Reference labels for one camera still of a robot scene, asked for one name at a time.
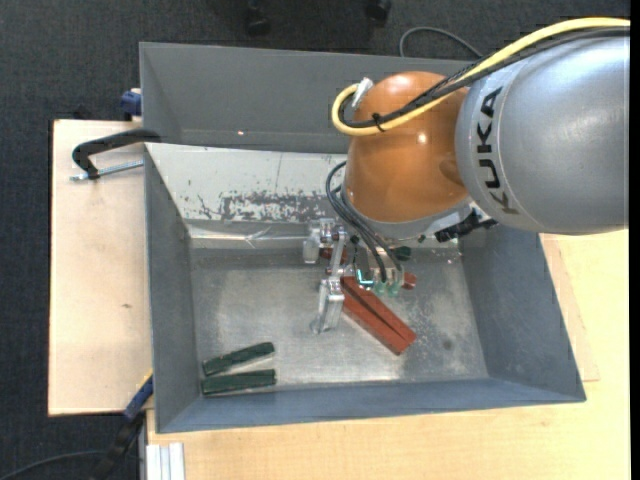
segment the wooden board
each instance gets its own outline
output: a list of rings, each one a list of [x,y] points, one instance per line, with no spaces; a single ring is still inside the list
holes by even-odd
[[[143,171],[73,182],[86,140],[132,123],[54,123],[51,202],[49,414],[121,411],[151,368]],[[142,146],[95,157],[98,167],[141,158]]]

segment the metal bracket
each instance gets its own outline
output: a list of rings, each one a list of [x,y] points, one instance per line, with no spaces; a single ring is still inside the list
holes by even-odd
[[[342,304],[344,294],[340,286],[340,277],[343,269],[340,266],[342,252],[347,241],[347,232],[342,226],[334,228],[330,236],[321,235],[325,242],[331,240],[333,252],[331,254],[330,266],[327,270],[329,277],[320,282],[320,293],[318,296],[318,315],[311,322],[311,330],[315,334],[335,329],[342,314]]]

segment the chair wheel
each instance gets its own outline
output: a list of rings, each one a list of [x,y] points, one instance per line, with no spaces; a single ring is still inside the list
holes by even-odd
[[[250,36],[261,36],[268,34],[271,30],[271,23],[262,14],[260,9],[249,9],[245,18],[244,27]]]
[[[384,23],[391,9],[391,0],[369,0],[365,12],[373,21]]]

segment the green object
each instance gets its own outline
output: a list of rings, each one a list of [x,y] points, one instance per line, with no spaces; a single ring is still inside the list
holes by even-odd
[[[399,261],[407,261],[411,258],[411,247],[407,247],[406,245],[396,247],[393,250],[393,254],[395,254]]]
[[[250,363],[258,359],[266,358],[275,352],[273,343],[265,342],[251,347],[236,350],[229,354],[207,359],[202,362],[202,369],[206,376],[224,372],[240,363]]]
[[[201,387],[202,394],[210,396],[220,393],[230,393],[232,391],[273,386],[275,383],[276,371],[270,369],[207,377],[202,381]]]

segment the red object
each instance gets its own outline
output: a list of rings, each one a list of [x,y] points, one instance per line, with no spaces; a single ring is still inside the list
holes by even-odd
[[[394,354],[402,354],[416,334],[373,293],[354,277],[342,278],[345,313]]]

